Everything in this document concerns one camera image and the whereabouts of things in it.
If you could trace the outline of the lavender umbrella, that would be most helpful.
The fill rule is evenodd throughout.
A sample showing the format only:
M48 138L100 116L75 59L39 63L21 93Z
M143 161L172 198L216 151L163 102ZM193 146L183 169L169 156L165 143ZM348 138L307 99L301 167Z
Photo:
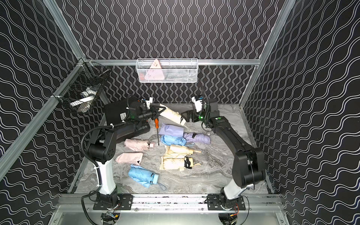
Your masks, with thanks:
M202 133L184 133L183 138L189 143L211 144L210 137Z

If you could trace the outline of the light blue sleeve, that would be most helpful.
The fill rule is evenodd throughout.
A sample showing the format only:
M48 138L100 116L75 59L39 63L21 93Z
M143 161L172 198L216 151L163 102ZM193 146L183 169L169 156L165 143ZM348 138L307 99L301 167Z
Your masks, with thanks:
M168 146L180 145L180 146L192 147L195 145L194 143L188 142L183 137L174 137L174 136L163 135L163 136L161 136L160 140L164 145L168 145Z

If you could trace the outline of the pink sleeved umbrella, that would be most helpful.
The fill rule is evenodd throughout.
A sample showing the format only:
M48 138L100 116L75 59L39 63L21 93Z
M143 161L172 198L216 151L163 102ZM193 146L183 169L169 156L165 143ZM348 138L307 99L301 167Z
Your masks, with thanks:
M155 142L149 142L148 140L140 139L126 139L124 142L125 146L135 152L148 151L155 147Z

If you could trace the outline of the cream sleeved umbrella front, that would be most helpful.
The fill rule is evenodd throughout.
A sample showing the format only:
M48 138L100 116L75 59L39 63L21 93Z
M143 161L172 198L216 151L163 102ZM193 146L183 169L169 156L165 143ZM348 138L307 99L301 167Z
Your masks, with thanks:
M201 153L198 150L192 150L186 146L181 145L170 145L166 146L166 152L164 154L165 158L185 158L188 155L193 155L194 153Z

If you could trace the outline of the pink umbrella sleeve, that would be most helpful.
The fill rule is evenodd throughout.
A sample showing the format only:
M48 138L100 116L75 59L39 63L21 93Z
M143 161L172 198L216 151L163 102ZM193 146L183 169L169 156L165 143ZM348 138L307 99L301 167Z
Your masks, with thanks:
M125 152L119 155L115 161L119 164L121 163L127 163L127 164L133 164L136 166L139 166L141 161L143 159L143 153L142 152Z

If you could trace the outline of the beige umbrella with wooden handle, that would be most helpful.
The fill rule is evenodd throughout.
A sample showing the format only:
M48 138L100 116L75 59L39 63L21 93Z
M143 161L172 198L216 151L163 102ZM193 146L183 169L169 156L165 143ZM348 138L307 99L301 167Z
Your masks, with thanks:
M160 170L179 170L192 169L200 166L200 163L194 163L193 158L186 156L185 158L165 158L161 157Z

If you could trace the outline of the light blue umbrella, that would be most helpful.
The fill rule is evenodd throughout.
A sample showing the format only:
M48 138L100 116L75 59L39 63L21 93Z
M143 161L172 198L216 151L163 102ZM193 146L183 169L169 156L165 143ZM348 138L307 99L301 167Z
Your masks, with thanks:
M146 188L151 185L158 185L162 191L166 191L165 185L159 183L159 175L141 166L131 165L128 173L129 177L135 182L140 183Z

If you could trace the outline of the lavender umbrella sleeve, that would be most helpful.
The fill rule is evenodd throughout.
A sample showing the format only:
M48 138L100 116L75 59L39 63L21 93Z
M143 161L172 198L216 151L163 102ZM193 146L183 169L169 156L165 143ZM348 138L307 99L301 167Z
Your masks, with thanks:
M183 137L184 127L163 123L158 133L162 136Z

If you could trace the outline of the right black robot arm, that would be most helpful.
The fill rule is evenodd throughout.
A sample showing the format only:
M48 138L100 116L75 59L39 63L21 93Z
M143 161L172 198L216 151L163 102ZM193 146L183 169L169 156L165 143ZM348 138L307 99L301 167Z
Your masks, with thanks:
M187 122L202 122L225 142L234 156L232 180L220 191L220 199L228 203L265 180L264 152L241 138L228 119L220 115L215 99L198 95L192 102L193 109L183 112L182 117Z

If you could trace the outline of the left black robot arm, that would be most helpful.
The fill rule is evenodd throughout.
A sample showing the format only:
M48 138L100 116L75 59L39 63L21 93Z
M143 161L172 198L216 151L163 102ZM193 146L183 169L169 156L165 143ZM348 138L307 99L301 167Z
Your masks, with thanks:
M158 119L165 110L165 106L132 95L105 105L106 125L92 128L81 139L81 151L96 169L98 188L94 194L97 201L110 206L118 202L111 163L116 145L149 132L149 120Z

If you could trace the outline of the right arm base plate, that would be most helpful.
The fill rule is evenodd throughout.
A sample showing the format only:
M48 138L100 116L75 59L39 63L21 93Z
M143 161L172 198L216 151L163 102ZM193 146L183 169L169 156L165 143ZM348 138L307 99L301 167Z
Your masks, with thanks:
M224 194L208 194L204 203L209 211L244 211L246 210L243 197L229 200Z

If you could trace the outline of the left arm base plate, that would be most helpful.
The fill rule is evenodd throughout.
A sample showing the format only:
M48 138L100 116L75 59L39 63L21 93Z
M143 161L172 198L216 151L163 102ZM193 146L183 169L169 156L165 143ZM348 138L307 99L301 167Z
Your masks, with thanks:
M100 194L94 203L93 210L131 210L133 196L131 194L102 195Z

